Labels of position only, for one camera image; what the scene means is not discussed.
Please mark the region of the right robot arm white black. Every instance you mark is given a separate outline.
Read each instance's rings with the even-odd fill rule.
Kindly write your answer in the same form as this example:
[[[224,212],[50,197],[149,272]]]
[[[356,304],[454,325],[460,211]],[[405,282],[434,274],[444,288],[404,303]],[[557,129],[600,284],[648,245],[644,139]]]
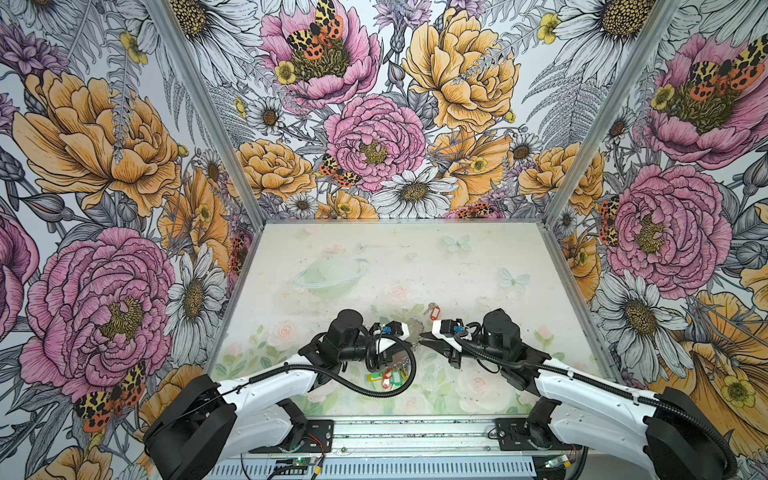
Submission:
[[[521,392],[536,396],[521,437],[537,449],[576,445],[623,459],[658,479],[731,479],[728,440],[684,392],[638,389],[588,374],[526,344],[502,309],[480,322],[428,309],[420,344],[460,368],[473,358]]]

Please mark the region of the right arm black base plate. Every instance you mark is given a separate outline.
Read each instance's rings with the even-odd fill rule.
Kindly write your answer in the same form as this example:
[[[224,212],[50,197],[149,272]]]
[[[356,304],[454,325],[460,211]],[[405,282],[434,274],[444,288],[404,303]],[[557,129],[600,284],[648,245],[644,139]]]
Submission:
[[[558,440],[548,425],[522,417],[496,418],[487,438],[501,451],[572,451],[574,446]]]

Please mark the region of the metal key organizer plate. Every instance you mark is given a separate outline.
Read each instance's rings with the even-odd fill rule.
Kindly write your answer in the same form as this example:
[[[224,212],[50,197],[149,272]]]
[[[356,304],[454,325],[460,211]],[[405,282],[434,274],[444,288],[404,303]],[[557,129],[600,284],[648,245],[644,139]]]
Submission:
[[[419,340],[419,335],[423,332],[423,325],[415,320],[409,319],[406,322],[399,322],[399,327],[402,330],[399,338],[408,343],[412,352],[415,352],[416,344]],[[395,348],[393,354],[394,367],[400,372],[402,380],[407,380],[412,371],[411,361],[408,354],[400,347]]]

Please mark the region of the bunch of coloured key tags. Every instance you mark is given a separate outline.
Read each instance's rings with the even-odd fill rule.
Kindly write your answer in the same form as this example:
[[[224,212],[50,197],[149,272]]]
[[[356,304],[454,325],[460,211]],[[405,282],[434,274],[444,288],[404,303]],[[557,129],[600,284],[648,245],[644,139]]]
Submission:
[[[375,389],[391,391],[402,387],[409,378],[409,371],[406,367],[392,368],[382,372],[369,373],[365,380]]]

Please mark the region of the red tagged key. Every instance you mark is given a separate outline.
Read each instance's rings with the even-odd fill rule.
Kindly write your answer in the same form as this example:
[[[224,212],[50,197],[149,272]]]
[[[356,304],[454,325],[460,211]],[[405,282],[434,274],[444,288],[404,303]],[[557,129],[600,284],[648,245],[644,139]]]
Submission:
[[[441,318],[441,308],[435,303],[430,303],[426,310],[426,314],[431,321],[438,321]]]

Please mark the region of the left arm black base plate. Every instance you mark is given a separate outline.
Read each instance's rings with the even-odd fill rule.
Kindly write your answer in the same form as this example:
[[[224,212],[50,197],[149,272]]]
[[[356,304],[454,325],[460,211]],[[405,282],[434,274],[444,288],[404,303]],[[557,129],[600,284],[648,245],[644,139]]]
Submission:
[[[310,419],[294,425],[279,445],[286,453],[328,453],[332,449],[335,422]]]

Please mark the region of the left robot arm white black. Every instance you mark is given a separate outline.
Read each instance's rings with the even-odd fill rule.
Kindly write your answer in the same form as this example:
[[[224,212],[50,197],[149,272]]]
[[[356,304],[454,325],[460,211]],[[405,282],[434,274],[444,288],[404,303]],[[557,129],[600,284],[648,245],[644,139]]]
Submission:
[[[308,433],[295,397],[329,382],[374,399],[404,393],[417,372],[409,334],[404,323],[366,327],[359,312],[342,310],[327,331],[281,364],[248,378],[215,382],[203,374],[191,380],[145,433],[145,453],[162,479],[202,479],[223,459],[260,448],[292,449]],[[341,375],[351,362],[381,373],[395,367],[399,354],[410,371],[398,387],[376,391]]]

